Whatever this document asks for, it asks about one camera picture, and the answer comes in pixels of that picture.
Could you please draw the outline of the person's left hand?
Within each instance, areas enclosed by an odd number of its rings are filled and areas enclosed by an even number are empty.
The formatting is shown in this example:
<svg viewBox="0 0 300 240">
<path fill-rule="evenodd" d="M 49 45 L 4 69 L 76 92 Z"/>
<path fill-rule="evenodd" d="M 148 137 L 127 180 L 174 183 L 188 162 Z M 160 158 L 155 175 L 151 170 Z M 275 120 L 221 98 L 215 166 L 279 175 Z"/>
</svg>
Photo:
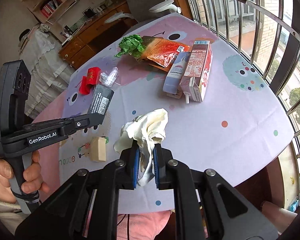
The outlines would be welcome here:
<svg viewBox="0 0 300 240">
<path fill-rule="evenodd" d="M 48 193 L 49 186 L 41 175 L 41 166 L 39 164 L 40 154 L 39 151 L 32 153 L 32 164 L 23 172 L 25 182 L 22 184 L 21 189 L 25 193 L 34 191 L 43 191 Z M 0 201 L 15 204 L 17 202 L 14 194 L 11 191 L 9 180 L 13 178 L 13 170 L 9 163 L 0 159 Z"/>
</svg>

